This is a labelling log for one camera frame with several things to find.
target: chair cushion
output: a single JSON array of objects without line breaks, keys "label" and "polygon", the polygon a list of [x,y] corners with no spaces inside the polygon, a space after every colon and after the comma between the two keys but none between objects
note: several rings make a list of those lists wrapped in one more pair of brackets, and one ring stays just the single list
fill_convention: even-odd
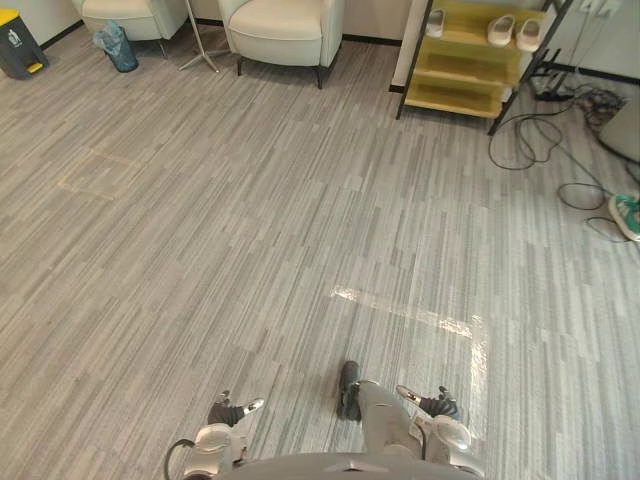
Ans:
[{"label": "chair cushion", "polygon": [[82,16],[105,20],[153,17],[146,0],[86,0]]},{"label": "chair cushion", "polygon": [[231,16],[229,29],[270,40],[322,38],[322,0],[252,0]]}]

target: baseboard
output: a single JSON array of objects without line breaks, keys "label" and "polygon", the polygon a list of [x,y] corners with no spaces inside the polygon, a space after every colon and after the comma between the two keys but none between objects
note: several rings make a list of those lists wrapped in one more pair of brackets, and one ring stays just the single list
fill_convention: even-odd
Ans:
[{"label": "baseboard", "polygon": [[[562,72],[575,72],[577,67],[571,65],[565,65],[564,63],[555,62],[542,62],[542,67],[550,68],[551,70],[560,70]],[[614,80],[616,82],[631,83],[633,85],[640,85],[640,78],[627,77],[625,75],[618,75],[616,73],[602,72],[600,70],[591,70],[590,68],[580,67],[580,74],[587,75],[589,77],[604,78],[605,80]]]},{"label": "baseboard", "polygon": [[211,25],[213,27],[224,27],[222,20],[211,20],[209,18],[196,18],[196,23],[199,25]]},{"label": "baseboard", "polygon": [[343,34],[342,39],[349,42],[375,43],[378,45],[391,45],[394,47],[399,47],[402,45],[402,40],[394,40],[392,38],[368,37],[366,35],[351,35],[350,33]]},{"label": "baseboard", "polygon": [[46,42],[44,42],[42,45],[40,45],[40,48],[42,50],[46,50],[47,48],[49,48],[51,45],[53,45],[54,43],[62,40],[64,37],[66,37],[67,35],[69,35],[71,32],[73,32],[74,30],[77,30],[78,28],[80,28],[82,25],[84,25],[84,22],[82,20],[78,20],[76,23],[74,23],[73,25],[69,25],[67,28],[65,28],[63,31],[61,31],[59,34],[51,37],[49,40],[47,40]]}]

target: yellow trash bin lid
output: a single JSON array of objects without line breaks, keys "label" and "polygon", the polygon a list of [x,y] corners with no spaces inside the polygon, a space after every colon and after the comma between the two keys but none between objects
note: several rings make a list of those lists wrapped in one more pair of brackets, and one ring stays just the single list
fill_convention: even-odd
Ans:
[{"label": "yellow trash bin lid", "polygon": [[8,8],[0,8],[0,26],[9,23],[20,16],[18,10],[11,10]]}]

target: gray carpet floor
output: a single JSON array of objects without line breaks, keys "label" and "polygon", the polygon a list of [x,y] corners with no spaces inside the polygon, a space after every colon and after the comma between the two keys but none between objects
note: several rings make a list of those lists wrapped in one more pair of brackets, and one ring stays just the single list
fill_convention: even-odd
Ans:
[{"label": "gray carpet floor", "polygon": [[[509,172],[484,120],[396,121],[397,47],[344,42],[320,91],[231,56],[178,72],[191,46],[118,74],[82,28],[0,78],[2,478],[160,478],[225,388],[267,400],[253,458],[361,451],[334,416],[345,358],[447,385],[489,478],[637,478],[640,255],[560,202],[575,164]],[[577,109],[554,121],[637,193]],[[511,130],[494,147],[518,164]]]}]

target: white armchair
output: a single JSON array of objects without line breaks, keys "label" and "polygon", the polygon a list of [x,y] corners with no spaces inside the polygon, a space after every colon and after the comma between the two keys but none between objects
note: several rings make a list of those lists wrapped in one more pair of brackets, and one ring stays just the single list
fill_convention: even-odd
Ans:
[{"label": "white armchair", "polygon": [[184,0],[72,0],[89,30],[113,20],[129,40],[169,39],[187,19]]},{"label": "white armchair", "polygon": [[344,0],[218,0],[227,41],[245,58],[312,67],[318,88],[342,41]]}]

